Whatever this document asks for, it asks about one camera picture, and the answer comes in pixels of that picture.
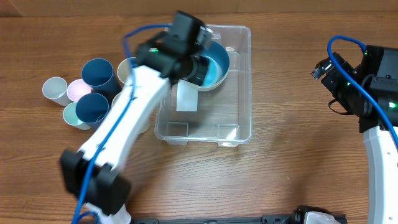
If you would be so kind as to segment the small light blue cup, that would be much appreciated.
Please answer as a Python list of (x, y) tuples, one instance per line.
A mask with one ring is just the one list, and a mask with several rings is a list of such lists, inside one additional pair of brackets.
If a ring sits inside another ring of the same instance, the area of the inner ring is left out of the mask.
[(210, 87), (215, 85), (220, 79), (221, 69), (220, 66), (211, 57), (205, 56), (205, 58), (209, 60), (209, 64), (202, 87)]

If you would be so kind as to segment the dark blue bowl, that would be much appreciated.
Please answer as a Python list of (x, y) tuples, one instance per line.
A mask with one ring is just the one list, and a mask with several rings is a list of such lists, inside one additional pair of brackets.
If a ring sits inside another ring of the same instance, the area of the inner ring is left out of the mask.
[(201, 56), (211, 57), (220, 66), (220, 75), (227, 75), (230, 61), (228, 53), (222, 45), (213, 41), (210, 47), (202, 52)]

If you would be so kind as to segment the small pink cup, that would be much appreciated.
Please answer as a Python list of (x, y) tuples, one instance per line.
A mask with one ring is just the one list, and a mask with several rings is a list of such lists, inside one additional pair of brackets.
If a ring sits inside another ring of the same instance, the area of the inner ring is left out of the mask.
[(83, 79), (71, 82), (67, 88), (67, 96), (72, 102), (77, 102), (81, 97), (92, 92), (92, 88)]

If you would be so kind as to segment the small grey cup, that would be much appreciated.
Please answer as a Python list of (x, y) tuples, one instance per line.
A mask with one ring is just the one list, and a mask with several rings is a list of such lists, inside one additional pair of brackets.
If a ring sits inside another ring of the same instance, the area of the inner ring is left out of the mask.
[(44, 97), (53, 102), (67, 106), (72, 101), (67, 96), (68, 84), (62, 77), (49, 78), (42, 87)]

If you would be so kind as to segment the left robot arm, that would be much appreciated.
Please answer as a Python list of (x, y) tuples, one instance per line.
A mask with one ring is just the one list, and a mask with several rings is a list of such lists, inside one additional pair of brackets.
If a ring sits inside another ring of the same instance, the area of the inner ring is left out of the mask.
[(171, 87), (180, 80), (202, 86), (212, 45), (169, 37), (138, 46), (116, 104), (100, 115), (98, 129), (77, 152), (66, 149), (60, 156), (65, 186), (78, 199), (72, 223), (88, 215), (98, 223), (130, 223), (124, 206), (131, 183), (120, 171), (145, 120)]

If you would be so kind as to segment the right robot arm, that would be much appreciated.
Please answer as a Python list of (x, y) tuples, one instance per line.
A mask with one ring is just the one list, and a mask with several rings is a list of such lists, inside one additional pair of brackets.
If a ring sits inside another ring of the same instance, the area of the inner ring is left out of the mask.
[(369, 169), (368, 223), (397, 223), (397, 142), (370, 96), (393, 127), (397, 126), (397, 50), (372, 46), (352, 67), (338, 53), (326, 58), (312, 76), (331, 92), (345, 115), (359, 118)]

